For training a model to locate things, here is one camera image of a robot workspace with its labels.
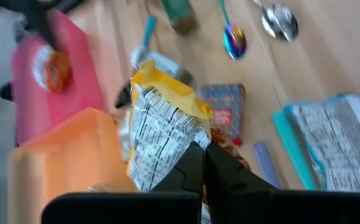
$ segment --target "orange plastic container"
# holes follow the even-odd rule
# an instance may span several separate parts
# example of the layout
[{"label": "orange plastic container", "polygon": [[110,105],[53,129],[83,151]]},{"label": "orange plastic container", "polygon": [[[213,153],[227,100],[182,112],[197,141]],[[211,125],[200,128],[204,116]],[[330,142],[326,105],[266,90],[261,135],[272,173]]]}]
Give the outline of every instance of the orange plastic container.
[{"label": "orange plastic container", "polygon": [[10,223],[39,223],[55,197],[99,184],[113,192],[136,191],[121,160],[118,127],[106,113],[89,108],[11,152]]},{"label": "orange plastic container", "polygon": [[87,107],[104,108],[85,33],[59,11],[51,11],[50,18],[58,45],[69,53],[73,77],[62,93],[46,92],[32,74],[35,54],[44,42],[32,34],[18,45],[11,58],[11,71],[20,145]]}]

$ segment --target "spoon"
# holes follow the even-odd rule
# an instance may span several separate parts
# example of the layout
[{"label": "spoon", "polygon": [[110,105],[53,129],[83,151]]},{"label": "spoon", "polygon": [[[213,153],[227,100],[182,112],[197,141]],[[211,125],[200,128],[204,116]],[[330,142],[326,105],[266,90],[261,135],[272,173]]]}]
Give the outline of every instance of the spoon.
[{"label": "spoon", "polygon": [[261,22],[272,37],[292,42],[298,35],[298,24],[290,9],[282,4],[264,6],[260,0],[253,0],[262,9]]},{"label": "spoon", "polygon": [[221,10],[223,11],[226,27],[223,32],[223,44],[225,51],[232,59],[242,58],[246,52],[246,38],[241,28],[232,25],[228,19],[227,11],[224,6],[224,0],[219,0]]}]

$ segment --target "silver spoon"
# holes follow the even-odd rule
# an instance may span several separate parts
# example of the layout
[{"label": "silver spoon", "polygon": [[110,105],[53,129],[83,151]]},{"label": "silver spoon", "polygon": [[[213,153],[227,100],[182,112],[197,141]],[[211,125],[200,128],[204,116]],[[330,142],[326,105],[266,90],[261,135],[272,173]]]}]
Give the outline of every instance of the silver spoon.
[{"label": "silver spoon", "polygon": [[260,0],[253,0],[261,7],[261,22],[272,37],[292,42],[298,35],[298,24],[290,9],[282,4],[264,6]]}]

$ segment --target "orange packaging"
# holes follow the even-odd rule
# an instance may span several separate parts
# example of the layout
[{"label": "orange packaging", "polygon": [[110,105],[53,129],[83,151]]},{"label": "orange packaging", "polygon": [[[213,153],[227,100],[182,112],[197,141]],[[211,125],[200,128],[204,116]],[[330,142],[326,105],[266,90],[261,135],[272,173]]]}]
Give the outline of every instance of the orange packaging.
[{"label": "orange packaging", "polygon": [[121,160],[118,127],[109,115],[88,108],[11,152],[10,223],[40,223],[55,197],[101,184],[113,192],[135,191]]}]

